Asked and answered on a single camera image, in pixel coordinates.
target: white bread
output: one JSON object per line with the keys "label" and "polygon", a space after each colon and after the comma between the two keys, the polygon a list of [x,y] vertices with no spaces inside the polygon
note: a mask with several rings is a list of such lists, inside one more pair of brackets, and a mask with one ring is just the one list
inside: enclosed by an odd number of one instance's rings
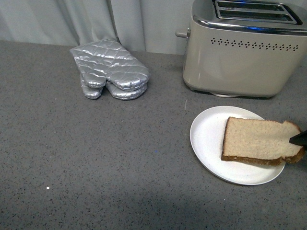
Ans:
{"label": "white bread", "polygon": [[289,143],[301,132],[289,121],[254,120],[230,117],[227,120],[223,161],[239,161],[264,165],[279,165],[283,161],[298,162],[305,154],[302,146]]}

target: silver toaster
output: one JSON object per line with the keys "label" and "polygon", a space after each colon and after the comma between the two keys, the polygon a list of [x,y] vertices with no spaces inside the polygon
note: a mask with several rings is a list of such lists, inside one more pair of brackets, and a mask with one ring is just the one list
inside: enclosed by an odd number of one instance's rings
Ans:
{"label": "silver toaster", "polygon": [[272,97],[307,52],[307,12],[293,4],[195,0],[184,82],[218,96]]}

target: curtain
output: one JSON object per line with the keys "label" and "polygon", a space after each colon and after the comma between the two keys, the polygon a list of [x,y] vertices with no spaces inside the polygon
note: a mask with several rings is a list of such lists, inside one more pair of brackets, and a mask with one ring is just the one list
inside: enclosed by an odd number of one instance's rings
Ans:
{"label": "curtain", "polygon": [[0,40],[77,46],[116,38],[131,51],[183,54],[192,0],[0,0]]}

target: plate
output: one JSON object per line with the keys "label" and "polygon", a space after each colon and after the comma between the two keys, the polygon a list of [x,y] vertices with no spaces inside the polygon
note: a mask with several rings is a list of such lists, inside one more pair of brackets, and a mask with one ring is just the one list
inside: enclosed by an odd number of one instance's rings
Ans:
{"label": "plate", "polygon": [[285,163],[268,166],[221,160],[225,126],[230,116],[264,120],[251,111],[233,106],[203,111],[190,129],[191,144],[198,159],[211,173],[235,184],[258,185],[274,180],[283,171]]}

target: silver oven mitt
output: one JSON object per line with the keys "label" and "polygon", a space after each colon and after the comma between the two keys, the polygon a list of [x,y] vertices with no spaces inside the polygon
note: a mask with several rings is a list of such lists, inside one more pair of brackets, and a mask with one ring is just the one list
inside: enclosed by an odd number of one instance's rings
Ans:
{"label": "silver oven mitt", "polygon": [[135,99],[147,89],[148,69],[115,40],[102,40],[71,49],[80,72],[81,87],[90,99],[106,85],[111,95]]}

